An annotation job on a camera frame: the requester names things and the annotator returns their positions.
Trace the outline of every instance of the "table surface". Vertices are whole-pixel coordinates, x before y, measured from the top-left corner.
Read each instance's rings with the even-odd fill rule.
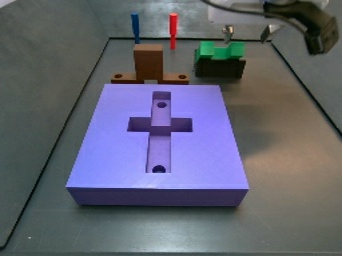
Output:
[[[66,183],[102,88],[114,72],[134,70],[133,41],[111,40],[2,252],[342,252],[341,135],[273,46],[247,43],[243,78],[234,80],[195,78],[199,41],[179,41],[175,51],[167,41],[143,43],[165,44],[167,72],[221,85],[250,182],[242,205],[75,204]]]

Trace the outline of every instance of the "hole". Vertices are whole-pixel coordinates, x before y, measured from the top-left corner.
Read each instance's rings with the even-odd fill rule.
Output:
[[[158,103],[157,103],[157,106],[158,106],[159,108],[165,108],[165,107],[167,106],[167,104],[162,101],[162,102],[158,102]]]
[[[153,169],[153,173],[166,173],[166,167],[163,165],[157,165]]]

